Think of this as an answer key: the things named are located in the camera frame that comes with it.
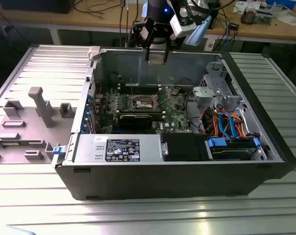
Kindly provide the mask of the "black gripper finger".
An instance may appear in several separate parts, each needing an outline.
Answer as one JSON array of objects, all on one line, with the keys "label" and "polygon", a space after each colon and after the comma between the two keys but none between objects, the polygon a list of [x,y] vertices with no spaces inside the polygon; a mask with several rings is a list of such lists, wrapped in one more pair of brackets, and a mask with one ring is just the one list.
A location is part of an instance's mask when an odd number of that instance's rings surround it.
[{"label": "black gripper finger", "polygon": [[164,54],[164,62],[167,62],[169,51],[172,50],[171,39],[173,30],[171,25],[156,25],[155,27],[155,39],[158,43],[164,41],[165,43],[165,54]]},{"label": "black gripper finger", "polygon": [[[144,29],[147,31],[147,35],[145,38],[142,35]],[[150,46],[155,38],[155,22],[153,20],[134,22],[132,30],[137,46],[145,49],[145,60],[148,61]]]}]

